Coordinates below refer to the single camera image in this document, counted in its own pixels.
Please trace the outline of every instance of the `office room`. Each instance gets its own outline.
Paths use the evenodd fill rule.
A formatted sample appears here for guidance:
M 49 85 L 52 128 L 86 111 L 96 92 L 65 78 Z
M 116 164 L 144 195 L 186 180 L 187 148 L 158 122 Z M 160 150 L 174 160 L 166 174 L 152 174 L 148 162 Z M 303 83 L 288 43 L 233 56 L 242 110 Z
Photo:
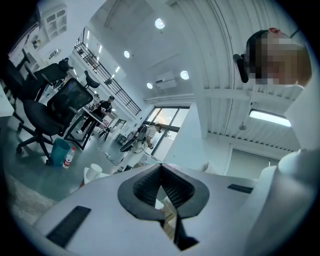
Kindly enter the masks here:
M 307 245 L 320 76 L 299 15 L 275 0 L 31 2 L 1 55 L 12 238 L 83 256 Z

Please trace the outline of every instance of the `air conditioner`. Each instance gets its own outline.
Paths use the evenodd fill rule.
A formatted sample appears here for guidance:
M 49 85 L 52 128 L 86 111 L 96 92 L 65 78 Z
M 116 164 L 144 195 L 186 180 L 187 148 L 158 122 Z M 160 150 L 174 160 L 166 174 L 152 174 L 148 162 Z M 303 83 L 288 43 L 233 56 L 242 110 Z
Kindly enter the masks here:
M 175 76 L 171 71 L 158 75 L 155 79 L 155 85 L 160 89 L 167 89 L 177 86 Z

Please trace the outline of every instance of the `recessed ceiling light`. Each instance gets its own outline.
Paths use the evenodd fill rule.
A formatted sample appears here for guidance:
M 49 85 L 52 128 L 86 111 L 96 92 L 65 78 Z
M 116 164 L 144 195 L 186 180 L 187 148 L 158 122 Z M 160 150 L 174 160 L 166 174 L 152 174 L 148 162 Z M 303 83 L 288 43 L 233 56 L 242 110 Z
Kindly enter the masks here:
M 289 122 L 289 120 L 285 119 L 284 117 L 257 109 L 251 109 L 249 117 L 291 127 L 291 123 Z
M 158 29 L 163 29 L 164 27 L 165 27 L 165 24 L 164 24 L 164 22 L 160 19 L 160 18 L 157 18 L 156 20 L 155 20 L 155 26 L 158 28 Z
M 130 53 L 127 50 L 125 50 L 123 54 L 124 54 L 124 57 L 126 58 L 130 57 Z
M 185 70 L 181 71 L 180 76 L 181 76 L 181 78 L 182 78 L 183 80 L 188 80 L 188 79 L 189 79 L 189 74 L 188 74 L 188 72 L 185 71 Z

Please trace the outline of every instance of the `white cup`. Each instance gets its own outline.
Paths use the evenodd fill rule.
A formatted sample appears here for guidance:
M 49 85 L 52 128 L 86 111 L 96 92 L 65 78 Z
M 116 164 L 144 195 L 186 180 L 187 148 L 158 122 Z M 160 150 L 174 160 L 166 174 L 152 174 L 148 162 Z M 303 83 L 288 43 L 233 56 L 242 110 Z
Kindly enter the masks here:
M 93 181 L 100 176 L 100 173 L 102 173 L 102 168 L 99 165 L 92 163 L 86 173 L 86 178 L 89 181 Z

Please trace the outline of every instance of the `ceiling light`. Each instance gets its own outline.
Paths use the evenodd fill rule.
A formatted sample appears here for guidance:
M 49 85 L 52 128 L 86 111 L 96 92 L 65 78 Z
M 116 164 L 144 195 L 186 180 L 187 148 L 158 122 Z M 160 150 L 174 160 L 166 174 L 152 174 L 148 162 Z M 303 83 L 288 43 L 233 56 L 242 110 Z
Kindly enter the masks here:
M 123 54 L 124 54 L 124 57 L 126 58 L 130 57 L 130 53 L 127 50 L 125 50 Z
M 188 80 L 188 79 L 189 79 L 189 74 L 188 74 L 188 72 L 185 71 L 185 70 L 181 71 L 180 76 L 181 76 L 181 78 L 182 78 L 183 80 Z
M 283 125 L 283 126 L 287 126 L 287 127 L 291 127 L 291 123 L 289 122 L 289 120 L 285 119 L 283 116 L 269 113 L 266 111 L 251 109 L 249 117 L 269 121 L 269 122 L 276 123 L 276 124 Z
M 155 20 L 155 26 L 158 28 L 158 29 L 163 29 L 164 27 L 165 27 L 165 24 L 164 24 L 164 22 L 160 19 L 160 18 L 157 18 L 156 20 Z

